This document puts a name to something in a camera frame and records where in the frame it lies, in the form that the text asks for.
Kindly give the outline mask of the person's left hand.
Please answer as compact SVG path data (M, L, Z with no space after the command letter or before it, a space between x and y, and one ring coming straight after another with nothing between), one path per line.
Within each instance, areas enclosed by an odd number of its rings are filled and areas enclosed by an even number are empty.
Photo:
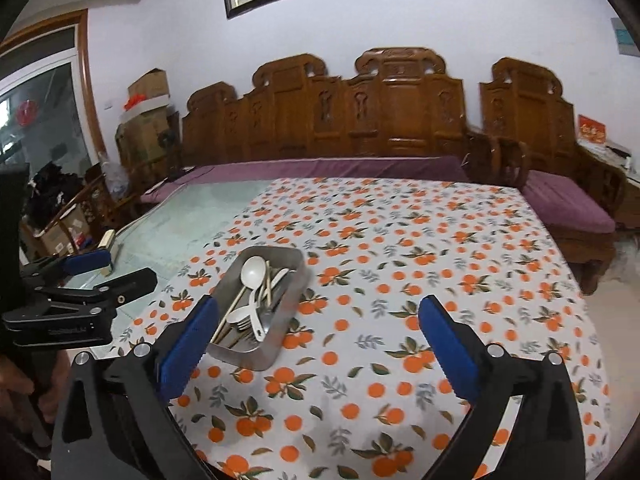
M55 358L44 364L37 372L42 389L38 394L37 408L43 420L52 424L58 414L58 406L65 393L70 374L70 358L66 351L59 351ZM13 396L31 396L38 387L28 375L7 356L1 357L1 418L19 425L26 422Z

